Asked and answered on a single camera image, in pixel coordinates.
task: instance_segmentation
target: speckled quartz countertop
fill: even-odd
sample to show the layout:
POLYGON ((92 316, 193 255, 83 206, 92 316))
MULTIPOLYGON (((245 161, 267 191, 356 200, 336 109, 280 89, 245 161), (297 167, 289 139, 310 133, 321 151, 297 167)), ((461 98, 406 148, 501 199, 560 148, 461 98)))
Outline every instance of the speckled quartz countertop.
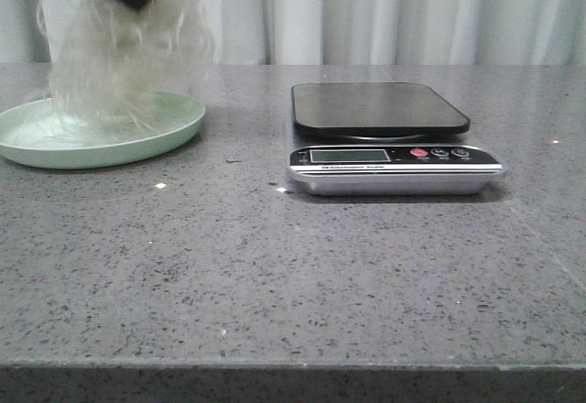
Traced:
MULTIPOLYGON (((48 72, 1 65, 0 111, 48 72)), ((170 153, 0 159, 0 400, 30 382, 18 368, 118 367, 570 371, 552 388, 583 396, 584 84, 584 67, 214 67, 173 84, 207 114, 170 153), (459 197, 300 191, 290 87, 388 81, 466 113, 507 179, 459 197)))

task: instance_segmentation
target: curtain fold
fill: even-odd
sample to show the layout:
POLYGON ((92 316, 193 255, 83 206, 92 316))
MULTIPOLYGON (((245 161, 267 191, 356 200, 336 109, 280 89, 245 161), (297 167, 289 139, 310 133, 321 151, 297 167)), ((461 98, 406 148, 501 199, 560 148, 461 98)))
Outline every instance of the curtain fold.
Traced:
MULTIPOLYGON (((0 20, 4 24, 20 19, 19 32, 32 35, 29 16, 37 1, 5 0, 0 20), (23 14, 28 16, 26 26, 23 14)), ((41 1, 50 53, 56 59, 73 6, 71 0, 41 1)), ((586 63, 586 0, 204 0, 204 4, 215 38, 215 61, 222 64, 586 63)), ((43 55, 38 49, 38 41, 15 40, 13 34, 14 29, 0 28, 3 60, 9 55, 22 60, 47 57, 46 50, 43 55)))

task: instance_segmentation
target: digital kitchen scale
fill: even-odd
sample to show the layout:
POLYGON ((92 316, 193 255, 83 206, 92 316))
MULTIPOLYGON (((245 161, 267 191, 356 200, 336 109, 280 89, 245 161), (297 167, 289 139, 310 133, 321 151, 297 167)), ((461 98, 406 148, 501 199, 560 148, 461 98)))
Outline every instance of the digital kitchen scale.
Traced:
POLYGON ((318 195, 474 194, 506 166, 466 141, 470 119, 410 82, 296 85, 287 169, 318 195))

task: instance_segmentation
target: mint green plate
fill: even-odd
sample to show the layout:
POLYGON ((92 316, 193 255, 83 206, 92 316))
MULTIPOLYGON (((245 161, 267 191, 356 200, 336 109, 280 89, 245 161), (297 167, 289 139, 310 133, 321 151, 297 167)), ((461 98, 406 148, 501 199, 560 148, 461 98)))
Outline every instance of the mint green plate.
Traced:
POLYGON ((0 154, 22 165, 46 169, 110 167, 152 158, 179 147, 200 129, 205 106, 197 99, 174 93, 155 93, 157 134, 136 129, 132 140, 104 141, 82 123, 59 118, 51 99, 26 103, 0 113, 0 154))

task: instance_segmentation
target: red button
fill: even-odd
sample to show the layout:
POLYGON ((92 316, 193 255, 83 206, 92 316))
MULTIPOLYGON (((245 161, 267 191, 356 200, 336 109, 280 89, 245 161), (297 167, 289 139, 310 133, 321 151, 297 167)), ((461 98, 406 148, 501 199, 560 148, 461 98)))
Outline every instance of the red button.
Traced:
POLYGON ((424 158, 428 154, 428 151, 423 148, 413 148, 411 154, 417 158, 424 158))

